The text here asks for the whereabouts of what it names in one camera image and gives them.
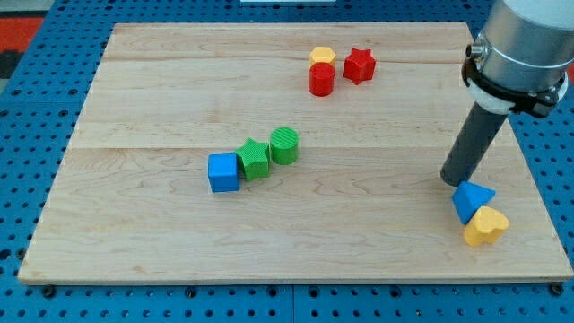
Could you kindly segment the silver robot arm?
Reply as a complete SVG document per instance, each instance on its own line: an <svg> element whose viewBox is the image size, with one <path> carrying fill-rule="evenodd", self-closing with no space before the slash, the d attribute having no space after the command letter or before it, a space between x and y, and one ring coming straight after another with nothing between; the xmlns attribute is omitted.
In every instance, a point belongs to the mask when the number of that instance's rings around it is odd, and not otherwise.
<svg viewBox="0 0 574 323"><path fill-rule="evenodd" d="M568 89L572 63L573 0L496 0L467 46L462 78L492 114L545 118Z"/></svg>

